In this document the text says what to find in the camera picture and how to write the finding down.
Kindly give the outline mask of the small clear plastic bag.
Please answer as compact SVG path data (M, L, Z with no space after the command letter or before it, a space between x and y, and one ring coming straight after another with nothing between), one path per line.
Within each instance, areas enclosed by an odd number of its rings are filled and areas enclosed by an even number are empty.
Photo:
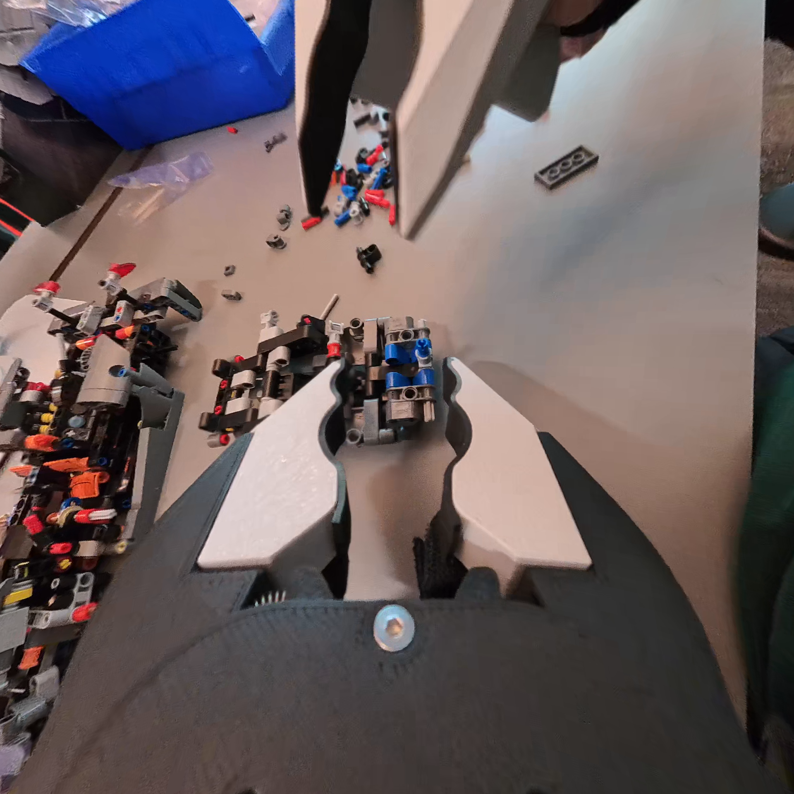
M213 172L211 158L199 152L122 173L106 183L122 191L119 215L142 224L182 198Z

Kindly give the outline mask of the blue plastic bin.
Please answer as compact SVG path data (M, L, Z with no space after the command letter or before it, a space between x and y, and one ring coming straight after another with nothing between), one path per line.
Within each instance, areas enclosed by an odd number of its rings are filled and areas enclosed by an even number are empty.
M287 106L294 2L260 36L231 2L134 2L86 28L56 24L22 66L135 150Z

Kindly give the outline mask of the teal round object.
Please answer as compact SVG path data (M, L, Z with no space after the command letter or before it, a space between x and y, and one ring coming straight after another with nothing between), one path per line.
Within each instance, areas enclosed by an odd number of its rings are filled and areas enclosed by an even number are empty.
M793 253L793 183L763 195L759 203L759 236L774 248Z

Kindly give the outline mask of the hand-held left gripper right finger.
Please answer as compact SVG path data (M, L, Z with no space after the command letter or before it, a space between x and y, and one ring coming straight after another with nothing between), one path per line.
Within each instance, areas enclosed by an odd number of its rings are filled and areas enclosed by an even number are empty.
M454 457L414 567L422 599L451 599L466 573L490 569L502 595L528 569L592 565L534 424L460 358L445 358L445 439Z

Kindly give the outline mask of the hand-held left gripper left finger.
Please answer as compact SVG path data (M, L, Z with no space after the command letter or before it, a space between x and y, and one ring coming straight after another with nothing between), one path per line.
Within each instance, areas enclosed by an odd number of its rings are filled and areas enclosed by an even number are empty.
M243 437L244 452L204 542L204 571L264 570L280 588L316 569L342 599L351 517L344 466L349 365L328 364Z

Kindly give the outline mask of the pile of lego pins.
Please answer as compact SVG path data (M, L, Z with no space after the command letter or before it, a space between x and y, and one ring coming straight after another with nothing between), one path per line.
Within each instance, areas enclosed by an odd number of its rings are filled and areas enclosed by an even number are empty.
M326 195L332 221L343 228L382 218L395 228L391 115L381 105L356 95L349 97L345 109L344 135Z

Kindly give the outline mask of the small lego sub-assembly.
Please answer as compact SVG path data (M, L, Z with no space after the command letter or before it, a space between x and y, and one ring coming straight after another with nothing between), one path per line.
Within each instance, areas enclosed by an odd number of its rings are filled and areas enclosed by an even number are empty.
M435 421L430 336L425 320L407 315L335 323L303 314L284 329L277 312L263 312L256 352L213 362L219 384L198 428L210 447L224 447L277 412L331 364L341 363L346 443L412 439Z

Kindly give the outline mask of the person's green shirt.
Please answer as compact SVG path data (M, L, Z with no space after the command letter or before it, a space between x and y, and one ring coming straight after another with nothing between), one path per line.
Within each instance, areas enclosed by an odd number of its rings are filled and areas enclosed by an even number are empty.
M793 328L761 337L753 382L752 465L736 559L751 746L792 751Z

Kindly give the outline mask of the dark grey lego plate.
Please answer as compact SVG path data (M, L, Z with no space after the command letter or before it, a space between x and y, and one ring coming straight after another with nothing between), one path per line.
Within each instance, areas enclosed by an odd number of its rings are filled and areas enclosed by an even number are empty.
M599 163L600 155L579 145L535 172L533 178L548 191L556 190Z

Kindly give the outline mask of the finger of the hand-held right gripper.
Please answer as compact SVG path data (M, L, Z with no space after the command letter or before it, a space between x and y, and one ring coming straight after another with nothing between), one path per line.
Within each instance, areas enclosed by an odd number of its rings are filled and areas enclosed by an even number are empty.
M390 109L405 239L441 202L548 3L372 2L353 91Z
M368 46L370 1L294 3L295 124L303 198L320 215Z

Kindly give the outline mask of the large lego vehicle model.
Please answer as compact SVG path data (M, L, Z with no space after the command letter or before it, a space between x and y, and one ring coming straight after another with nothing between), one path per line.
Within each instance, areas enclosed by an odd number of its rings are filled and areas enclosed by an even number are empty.
M62 310L49 280L33 290L60 344L52 379L19 359L2 383L2 464L21 483L2 516L2 765L24 763L74 648L119 559L160 501L184 395L164 374L177 345L168 311L199 321L178 280L133 290L133 263L112 264L99 303Z

